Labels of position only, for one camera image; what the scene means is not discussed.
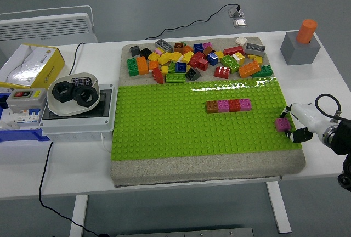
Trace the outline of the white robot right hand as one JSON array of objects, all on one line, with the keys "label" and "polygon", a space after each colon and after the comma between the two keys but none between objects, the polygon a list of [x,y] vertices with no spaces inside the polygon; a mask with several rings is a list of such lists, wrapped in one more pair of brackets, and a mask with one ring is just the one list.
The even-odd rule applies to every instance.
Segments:
[{"label": "white robot right hand", "polygon": [[332,123],[318,111],[314,104],[293,103],[283,109],[280,118],[284,118],[288,113],[294,116],[309,132],[317,134],[320,141],[328,146],[326,133]]}]

